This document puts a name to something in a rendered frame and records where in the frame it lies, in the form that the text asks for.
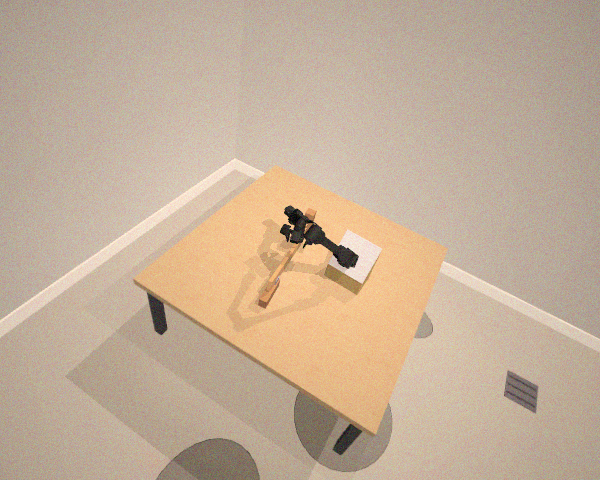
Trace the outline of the long wooden rail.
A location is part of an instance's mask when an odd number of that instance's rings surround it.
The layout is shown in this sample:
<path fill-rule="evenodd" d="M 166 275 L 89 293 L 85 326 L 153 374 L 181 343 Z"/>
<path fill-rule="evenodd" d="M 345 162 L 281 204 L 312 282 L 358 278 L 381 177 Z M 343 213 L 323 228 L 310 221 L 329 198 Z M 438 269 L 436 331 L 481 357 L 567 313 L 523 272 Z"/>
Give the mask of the long wooden rail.
<path fill-rule="evenodd" d="M 270 291 L 272 289 L 272 287 L 274 286 L 277 278 L 282 274 L 282 272 L 284 271 L 284 269 L 286 268 L 286 266 L 288 265 L 288 263 L 290 262 L 290 260 L 293 258 L 293 256 L 295 255 L 295 253 L 297 252 L 297 250 L 299 249 L 300 246 L 301 246 L 301 243 L 293 245 L 293 247 L 291 248 L 291 250 L 289 251 L 289 253 L 286 255 L 286 257 L 284 258 L 284 260 L 281 262 L 281 264 L 279 265 L 279 267 L 277 268 L 277 270 L 274 272 L 274 274 L 272 275 L 272 277 L 268 281 L 268 286 L 267 286 L 267 290 L 268 291 Z"/>

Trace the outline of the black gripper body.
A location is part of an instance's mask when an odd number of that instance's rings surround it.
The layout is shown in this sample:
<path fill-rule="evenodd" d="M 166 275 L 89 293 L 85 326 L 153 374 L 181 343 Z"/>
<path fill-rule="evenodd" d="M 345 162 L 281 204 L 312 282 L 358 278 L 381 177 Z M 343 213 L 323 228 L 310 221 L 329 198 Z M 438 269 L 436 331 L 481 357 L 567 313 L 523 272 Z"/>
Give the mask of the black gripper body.
<path fill-rule="evenodd" d="M 290 226 L 290 225 L 284 224 L 284 225 L 282 226 L 281 230 L 280 230 L 280 233 L 281 233 L 281 234 L 284 234 L 284 235 L 287 235 L 287 233 L 290 233 L 290 234 L 291 234 L 291 233 L 292 233 L 292 229 L 290 229 L 290 228 L 291 228 L 291 226 Z M 298 229 L 298 228 L 297 228 L 295 225 L 294 225 L 294 228 L 293 228 L 293 229 L 295 229 L 297 232 L 299 232 L 299 229 Z M 304 227 L 304 228 L 302 228 L 302 230 L 303 230 L 303 232 L 304 232 L 304 231 L 305 231 L 305 227 Z M 313 244 L 312 242 L 311 242 L 311 243 L 309 243 L 307 240 L 306 240 L 305 242 L 306 242 L 306 244 L 309 244 L 309 245 L 312 245 L 312 244 Z"/>

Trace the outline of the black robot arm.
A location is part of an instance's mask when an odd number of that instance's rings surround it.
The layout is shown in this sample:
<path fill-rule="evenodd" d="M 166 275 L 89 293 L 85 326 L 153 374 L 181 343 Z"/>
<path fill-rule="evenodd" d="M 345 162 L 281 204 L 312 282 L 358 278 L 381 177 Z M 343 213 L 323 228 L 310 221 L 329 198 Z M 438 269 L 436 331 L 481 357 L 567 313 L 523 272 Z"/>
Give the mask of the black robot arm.
<path fill-rule="evenodd" d="M 329 240 L 325 232 L 322 228 L 316 224 L 314 221 L 310 220 L 308 217 L 303 215 L 298 208 L 294 208 L 291 205 L 285 207 L 284 214 L 288 216 L 288 222 L 291 225 L 295 225 L 299 232 L 295 229 L 292 230 L 290 242 L 299 244 L 303 243 L 303 240 L 306 239 L 309 243 L 313 243 L 315 245 L 321 244 L 331 252 L 333 252 L 334 257 L 337 259 L 338 264 L 349 269 L 350 267 L 355 268 L 356 263 L 358 261 L 359 256 L 354 253 L 348 247 L 344 247 L 342 245 L 336 245 L 331 240 Z M 307 223 L 313 223 L 311 227 L 304 234 L 302 228 L 306 226 Z"/>

